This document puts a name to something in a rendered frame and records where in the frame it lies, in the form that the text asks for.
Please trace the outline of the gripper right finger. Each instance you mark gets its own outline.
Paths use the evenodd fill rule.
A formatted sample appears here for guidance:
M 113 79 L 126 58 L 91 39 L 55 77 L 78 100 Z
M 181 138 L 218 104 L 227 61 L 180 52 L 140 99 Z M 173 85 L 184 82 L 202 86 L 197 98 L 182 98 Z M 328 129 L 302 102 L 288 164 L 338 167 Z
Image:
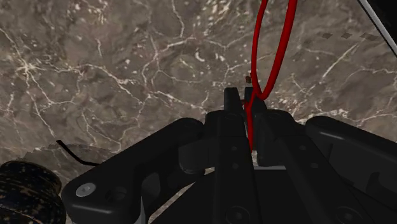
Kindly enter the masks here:
M 397 224 L 397 143 L 327 116 L 301 125 L 253 101 L 258 165 L 285 166 L 313 224 Z

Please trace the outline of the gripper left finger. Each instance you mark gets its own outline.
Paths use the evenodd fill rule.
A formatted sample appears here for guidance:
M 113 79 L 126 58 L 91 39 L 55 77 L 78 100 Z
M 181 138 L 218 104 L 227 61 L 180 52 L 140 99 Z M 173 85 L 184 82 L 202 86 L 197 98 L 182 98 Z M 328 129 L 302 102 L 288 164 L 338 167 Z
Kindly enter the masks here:
M 235 87 L 224 108 L 200 122 L 181 118 L 70 181 L 62 201 L 73 224 L 148 224 L 179 190 L 213 168 L 209 191 L 196 193 L 169 224 L 261 224 L 242 103 Z

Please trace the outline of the red thin loop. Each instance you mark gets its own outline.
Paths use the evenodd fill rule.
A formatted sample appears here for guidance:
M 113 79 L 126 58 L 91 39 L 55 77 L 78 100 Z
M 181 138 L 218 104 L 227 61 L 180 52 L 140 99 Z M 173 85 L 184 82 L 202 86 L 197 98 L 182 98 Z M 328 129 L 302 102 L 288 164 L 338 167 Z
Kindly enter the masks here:
M 289 0 L 288 6 L 286 8 L 286 16 L 284 20 L 284 25 L 281 32 L 281 37 L 279 40 L 279 45 L 277 47 L 277 51 L 275 54 L 274 62 L 272 65 L 272 69 L 270 71 L 267 84 L 264 90 L 261 90 L 258 77 L 257 77 L 257 56 L 258 56 L 258 42 L 260 38 L 260 29 L 261 23 L 263 20 L 263 16 L 265 14 L 265 10 L 267 7 L 268 0 L 261 0 L 260 8 L 258 10 L 258 14 L 256 17 L 254 33 L 253 33 L 253 42 L 251 48 L 251 72 L 250 79 L 253 87 L 253 91 L 250 95 L 250 100 L 245 101 L 244 109 L 246 111 L 246 123 L 247 123 L 247 137 L 249 140 L 250 150 L 254 149 L 254 126 L 253 126 L 253 115 L 252 115 L 252 107 L 255 98 L 259 100 L 265 100 L 269 97 L 272 92 L 274 85 L 276 83 L 277 77 L 279 75 L 279 71 L 281 70 L 282 62 L 284 60 L 284 56 L 286 53 L 286 49 L 288 47 L 289 38 L 291 35 L 291 31 L 293 28 L 293 22 L 295 19 L 296 7 L 298 0 Z

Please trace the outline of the black speckled round object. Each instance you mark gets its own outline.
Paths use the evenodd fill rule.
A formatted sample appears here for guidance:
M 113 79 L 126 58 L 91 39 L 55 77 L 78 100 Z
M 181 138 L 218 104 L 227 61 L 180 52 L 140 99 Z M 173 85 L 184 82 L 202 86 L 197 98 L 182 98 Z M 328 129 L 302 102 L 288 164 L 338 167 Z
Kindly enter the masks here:
M 61 188 L 43 166 L 21 160 L 0 165 L 0 224 L 66 224 Z

